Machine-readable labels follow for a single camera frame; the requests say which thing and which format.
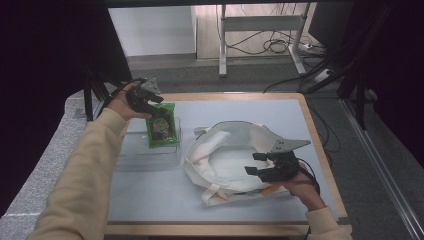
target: fabric bag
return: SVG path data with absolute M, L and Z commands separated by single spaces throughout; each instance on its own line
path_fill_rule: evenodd
M 202 200 L 208 206 L 264 197 L 287 191 L 248 175 L 245 166 L 273 167 L 272 161 L 257 161 L 253 153 L 269 152 L 283 139 L 263 125 L 221 122 L 212 128 L 197 128 L 199 137 L 185 156 L 184 167 L 193 184 L 206 188 Z

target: white wall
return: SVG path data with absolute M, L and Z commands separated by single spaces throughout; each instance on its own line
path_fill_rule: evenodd
M 194 7 L 109 9 L 127 57 L 196 52 Z

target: hand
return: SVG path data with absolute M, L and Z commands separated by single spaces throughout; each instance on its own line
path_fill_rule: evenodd
M 299 164 L 302 168 L 306 169 L 305 164 Z M 309 180 L 309 178 L 301 172 L 299 172 L 296 177 L 290 181 L 277 182 L 274 184 L 284 186 L 293 195 L 297 196 L 300 201 L 305 204 L 309 211 L 314 211 L 326 207 L 321 196 L 317 193 L 315 187 L 312 185 L 311 180 Z
M 143 119 L 149 119 L 152 117 L 152 115 L 148 113 L 138 113 L 133 111 L 127 102 L 127 98 L 125 97 L 125 94 L 127 91 L 131 90 L 132 88 L 136 87 L 134 83 L 130 83 L 127 86 L 125 86 L 124 89 L 122 89 L 107 105 L 107 108 L 112 109 L 113 111 L 117 112 L 121 117 L 128 121 L 131 118 L 143 118 Z

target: green package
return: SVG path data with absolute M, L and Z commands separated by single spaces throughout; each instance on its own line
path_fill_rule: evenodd
M 165 108 L 167 112 L 146 119 L 149 147 L 160 147 L 178 143 L 174 119 L 175 103 L 159 103 L 153 106 L 156 108 Z

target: beige sleeve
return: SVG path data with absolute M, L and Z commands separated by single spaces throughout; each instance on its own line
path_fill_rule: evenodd
M 110 185 L 127 122 L 104 109 L 88 123 L 28 239 L 103 239 Z
M 306 213 L 311 234 L 308 240 L 351 240 L 352 229 L 337 224 L 329 207 Z

